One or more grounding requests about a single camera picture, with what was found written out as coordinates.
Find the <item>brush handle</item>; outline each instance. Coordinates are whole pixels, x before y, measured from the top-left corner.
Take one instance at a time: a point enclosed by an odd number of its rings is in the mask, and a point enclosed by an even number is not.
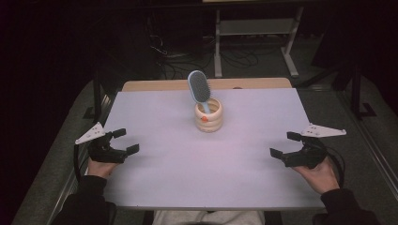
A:
[[[203,110],[205,111],[206,114],[211,114],[210,108],[208,107],[207,101],[201,102],[203,106]]]

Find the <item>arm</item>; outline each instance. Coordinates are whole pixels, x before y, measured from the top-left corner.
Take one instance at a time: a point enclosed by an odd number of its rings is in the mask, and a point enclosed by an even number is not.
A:
[[[116,167],[115,163],[102,163],[89,159],[87,175],[79,182],[78,190],[65,200],[53,225],[108,224],[108,211],[103,198],[106,178]]]
[[[313,190],[321,194],[328,211],[323,224],[380,224],[373,212],[360,208],[351,190],[339,187],[328,157],[311,170],[307,167],[293,169],[304,177]]]

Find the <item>hand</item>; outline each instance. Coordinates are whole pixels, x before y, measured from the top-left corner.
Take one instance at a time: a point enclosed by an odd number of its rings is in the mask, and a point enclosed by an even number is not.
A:
[[[106,179],[112,173],[112,171],[117,165],[118,165],[117,163],[93,161],[90,158],[88,160],[87,175],[96,175]]]
[[[333,171],[333,166],[328,157],[323,162],[319,163],[315,168],[300,166],[294,167],[293,170],[300,173],[314,191],[323,194],[327,191],[338,189],[336,175]]]

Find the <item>gray brush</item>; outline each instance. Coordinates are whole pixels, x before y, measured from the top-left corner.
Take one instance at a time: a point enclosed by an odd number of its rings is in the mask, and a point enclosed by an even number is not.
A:
[[[206,114],[210,114],[207,102],[210,99],[211,92],[205,73],[199,70],[192,71],[188,76],[188,85],[193,99],[202,104]]]

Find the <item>dark background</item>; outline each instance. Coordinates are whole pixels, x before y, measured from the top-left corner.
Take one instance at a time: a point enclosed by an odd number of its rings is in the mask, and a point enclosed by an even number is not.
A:
[[[107,6],[110,1],[95,4]],[[193,48],[190,51],[200,53],[200,48],[193,46],[208,30],[214,30],[208,21],[211,12],[199,16],[185,13],[184,22],[175,14],[158,13],[152,19],[161,22],[156,30],[148,30],[145,12],[87,11],[92,6],[93,1],[66,0],[8,0],[0,5],[5,112],[5,145],[0,150],[1,224],[12,221],[74,99],[94,74],[99,74],[108,94],[128,80],[156,80],[161,59],[148,48],[156,41],[148,33],[170,36],[168,44],[176,49]],[[396,113],[397,9],[390,1],[307,7],[299,28],[309,36],[325,33],[328,27],[314,64],[329,68],[348,58],[360,65],[363,75],[379,87]],[[195,25],[193,33],[170,35],[176,27],[192,28],[187,23]]]

